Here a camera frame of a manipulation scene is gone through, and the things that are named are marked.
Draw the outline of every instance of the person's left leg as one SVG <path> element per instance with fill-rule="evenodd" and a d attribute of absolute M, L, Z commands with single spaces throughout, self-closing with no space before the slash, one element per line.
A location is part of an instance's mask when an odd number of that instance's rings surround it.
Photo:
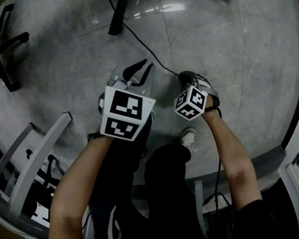
<path fill-rule="evenodd" d="M 147 225 L 147 219 L 132 204 L 131 188 L 133 173 L 139 167 L 151 123 L 149 117 L 133 142 L 114 139 L 103 160 L 89 202 L 97 239 L 108 238 L 108 225 L 114 206 L 116 206 L 115 219 L 118 221 L 123 238 L 136 237 L 139 235 L 138 230 L 144 230 Z"/>

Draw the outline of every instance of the black sleeve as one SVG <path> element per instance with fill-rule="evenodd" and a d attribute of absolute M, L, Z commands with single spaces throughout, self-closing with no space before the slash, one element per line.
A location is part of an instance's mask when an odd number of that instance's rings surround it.
<path fill-rule="evenodd" d="M 275 238 L 275 225 L 262 200 L 256 200 L 234 216 L 234 238 Z"/>

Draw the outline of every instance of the person's left arm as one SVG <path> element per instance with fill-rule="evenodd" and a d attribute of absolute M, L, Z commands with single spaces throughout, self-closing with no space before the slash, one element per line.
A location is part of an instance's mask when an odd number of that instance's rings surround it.
<path fill-rule="evenodd" d="M 82 238 L 82 219 L 102 161 L 113 141 L 92 139 L 57 186 L 50 209 L 50 239 Z"/>

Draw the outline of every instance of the person's right arm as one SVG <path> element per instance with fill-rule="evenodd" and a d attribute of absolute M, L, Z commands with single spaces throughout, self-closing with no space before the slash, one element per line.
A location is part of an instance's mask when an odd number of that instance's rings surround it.
<path fill-rule="evenodd" d="M 238 211 L 255 200 L 261 200 L 254 166 L 239 139 L 217 111 L 204 113 L 203 118 L 214 135 L 235 210 Z"/>

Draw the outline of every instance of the person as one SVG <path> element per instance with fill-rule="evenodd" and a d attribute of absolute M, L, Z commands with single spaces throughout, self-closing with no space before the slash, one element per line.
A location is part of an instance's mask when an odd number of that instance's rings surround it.
<path fill-rule="evenodd" d="M 206 107 L 212 106 L 208 96 Z M 229 182 L 234 237 L 273 237 L 272 221 L 247 151 L 217 111 L 202 117 L 215 138 Z M 117 238 L 116 227 L 123 239 L 204 238 L 195 196 L 185 184 L 185 164 L 191 158 L 190 149 L 196 137 L 193 128 L 182 132 L 178 144 L 158 148 L 146 163 L 149 218 L 132 204 L 133 173 L 139 166 L 151 121 L 149 117 L 134 142 L 103 136 L 87 144 L 55 190 L 49 238 L 82 238 L 82 219 L 88 205 L 96 239 Z"/>

